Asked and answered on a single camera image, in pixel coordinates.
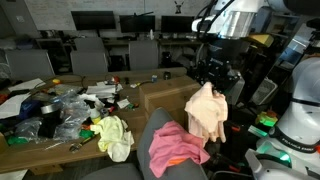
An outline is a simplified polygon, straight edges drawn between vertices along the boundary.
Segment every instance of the wooden table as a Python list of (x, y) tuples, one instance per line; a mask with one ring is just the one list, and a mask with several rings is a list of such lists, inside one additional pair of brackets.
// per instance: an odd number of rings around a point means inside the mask
[[(130, 83), (138, 83), (150, 81), (152, 75), (157, 75), (158, 80), (161, 81), (163, 72), (169, 71), (172, 77), (179, 77), (186, 74), (184, 68), (171, 68), (171, 69), (157, 69), (150, 71), (126, 71), (126, 72), (112, 72), (107, 75), (98, 75), (86, 77), (83, 80), (85, 87), (95, 85), (98, 81), (110, 79), (112, 76), (119, 76), (123, 80), (124, 77), (129, 77)], [(62, 83), (80, 85), (81, 80), (78, 76), (66, 75), (58, 77)], [(120, 91), (120, 99), (128, 98), (132, 103), (139, 103), (139, 88), (132, 89), (129, 85), (122, 83), (124, 89)], [(135, 143), (131, 149), (136, 150), (141, 134), (146, 125), (146, 118), (144, 109), (133, 110), (119, 110), (113, 115), (119, 116), (121, 119), (126, 120), (128, 123), (128, 130), (132, 132)], [(28, 144), (20, 144), (8, 146), (3, 135), (0, 133), (0, 173), (12, 172), (23, 169), (30, 169), (35, 174), (43, 174), (48, 172), (62, 171), (60, 164), (75, 162), (90, 158), (107, 156), (107, 153), (100, 152), (97, 142), (99, 137), (91, 142), (85, 144), (78, 152), (69, 152), (69, 147), (74, 142), (80, 142), (81, 139), (61, 144), (52, 149), (45, 150), (46, 147), (55, 144), (53, 140), (44, 143), (35, 144), (30, 142)]]

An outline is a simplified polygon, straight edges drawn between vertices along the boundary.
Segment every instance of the computer monitor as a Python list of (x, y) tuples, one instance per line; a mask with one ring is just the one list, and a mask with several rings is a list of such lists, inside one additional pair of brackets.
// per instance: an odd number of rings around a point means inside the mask
[(6, 51), (6, 58), (12, 79), (25, 80), (55, 75), (47, 50), (11, 50)]
[(71, 11), (77, 30), (116, 29), (113, 11)]
[(150, 32), (155, 30), (155, 16), (120, 16), (122, 33)]
[(191, 33), (192, 16), (162, 16), (161, 32), (164, 33)]

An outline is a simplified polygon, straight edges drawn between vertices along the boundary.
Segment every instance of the peach cloth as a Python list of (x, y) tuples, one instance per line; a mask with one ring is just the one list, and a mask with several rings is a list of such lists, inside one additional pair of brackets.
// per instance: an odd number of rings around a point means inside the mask
[(212, 84), (207, 82), (187, 102), (189, 133), (203, 138), (203, 146), (209, 138), (216, 141), (220, 137), (226, 141), (223, 122), (228, 118), (228, 105), (223, 94), (212, 92)]

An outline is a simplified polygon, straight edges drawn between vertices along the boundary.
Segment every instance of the bottle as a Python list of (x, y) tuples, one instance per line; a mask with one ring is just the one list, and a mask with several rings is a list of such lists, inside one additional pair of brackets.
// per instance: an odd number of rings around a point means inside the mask
[(90, 100), (85, 100), (85, 102), (90, 106), (90, 118), (93, 124), (98, 124), (101, 120), (101, 114), (95, 107), (95, 102)]

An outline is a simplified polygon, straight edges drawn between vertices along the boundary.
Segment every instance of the yellow cloth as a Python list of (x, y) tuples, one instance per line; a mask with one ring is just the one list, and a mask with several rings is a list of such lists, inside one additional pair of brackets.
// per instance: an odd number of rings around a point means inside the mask
[(203, 146), (209, 138), (214, 142), (218, 137), (226, 141), (223, 122), (228, 117), (227, 102), (223, 94), (212, 93), (210, 82), (190, 98), (185, 111), (189, 116), (189, 133), (203, 138)]
[(131, 132), (126, 132), (128, 125), (117, 116), (103, 118), (96, 125), (91, 125), (91, 131), (99, 134), (101, 139), (98, 146), (101, 152), (106, 152), (114, 162), (125, 161), (134, 143)]

